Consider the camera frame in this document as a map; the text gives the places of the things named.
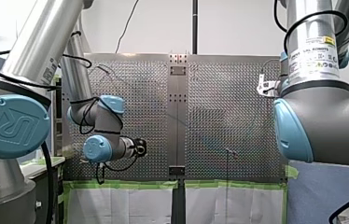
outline metal bracket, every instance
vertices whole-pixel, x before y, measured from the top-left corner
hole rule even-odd
[[[185,76],[186,67],[185,66],[171,66],[171,76]]]
[[[185,166],[169,166],[169,175],[185,175]]]
[[[257,86],[257,92],[259,95],[265,96],[265,97],[277,97],[277,83],[278,81],[264,81],[265,75],[259,74],[259,80],[258,80],[258,86]]]

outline end effector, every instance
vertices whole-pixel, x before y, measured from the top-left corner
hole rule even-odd
[[[72,104],[68,118],[77,125],[93,126],[95,135],[83,147],[85,157],[91,162],[116,161],[123,158],[144,157],[147,142],[120,135],[124,100],[117,96],[103,95],[88,102]]]

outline white label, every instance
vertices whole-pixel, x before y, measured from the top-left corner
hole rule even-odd
[[[294,50],[289,57],[290,77],[300,72],[304,75],[313,73],[339,74],[337,47],[332,38],[322,36],[310,38],[306,45]]]

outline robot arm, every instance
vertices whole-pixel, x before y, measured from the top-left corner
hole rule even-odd
[[[83,57],[77,25],[66,47],[66,54]],[[70,94],[67,117],[79,126],[92,126],[95,135],[84,144],[84,154],[89,161],[116,161],[147,153],[146,141],[120,135],[124,100],[117,96],[92,97],[88,71],[82,61],[62,57],[63,80]]]
[[[288,59],[281,61],[288,77],[280,79],[274,101],[277,146],[290,160],[349,165],[349,84],[339,70],[349,61],[349,1],[337,5],[348,20],[340,35],[346,22],[329,15],[330,0],[291,0],[286,8],[292,32],[286,35]],[[322,11],[327,15],[299,22]],[[348,207],[332,214],[330,223]]]
[[[114,161],[146,154],[146,141],[121,137],[124,100],[92,97],[77,19],[91,0],[39,0],[25,23],[0,73],[0,159],[15,159],[36,150],[49,133],[47,89],[58,67],[72,105],[68,117],[77,125],[93,126],[96,135],[84,146],[87,159]]]

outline metal frame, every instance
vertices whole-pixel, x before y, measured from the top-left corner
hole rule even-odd
[[[187,131],[188,131],[188,101],[189,101],[189,72],[192,68],[189,67],[193,63],[245,63],[253,64],[254,66],[262,65],[264,62],[272,59],[272,57],[259,57],[259,56],[201,56],[201,55],[186,55],[186,54],[86,54],[88,59],[93,62],[139,62],[143,65],[162,62],[162,66],[166,66],[167,69],[167,83],[166,83],[166,122],[167,122],[167,175],[161,178],[149,178],[144,176],[138,178],[136,176],[126,176],[126,175],[107,175],[108,178],[113,179],[125,179],[125,180],[184,180],[192,179],[194,177],[187,177],[188,171],[187,167],[187,153],[185,148],[187,148]],[[270,64],[267,66],[268,73],[271,77],[274,76],[276,69],[278,69],[278,64]],[[253,92],[249,94],[256,94],[256,86],[252,86]],[[66,87],[63,87],[63,117],[66,117],[66,112],[68,108],[68,98],[66,95]],[[63,121],[63,147],[71,148],[72,141],[68,130],[69,122],[68,120]],[[235,169],[236,162],[230,162],[227,166],[233,166]],[[286,160],[282,157],[279,161],[280,164],[286,164]],[[282,174],[279,176],[274,176],[272,178],[251,176],[250,178],[244,178],[236,176],[228,176],[221,174],[215,178],[229,178],[233,180],[247,180],[256,182],[266,182],[266,183],[281,183],[286,181],[285,168],[282,169]]]

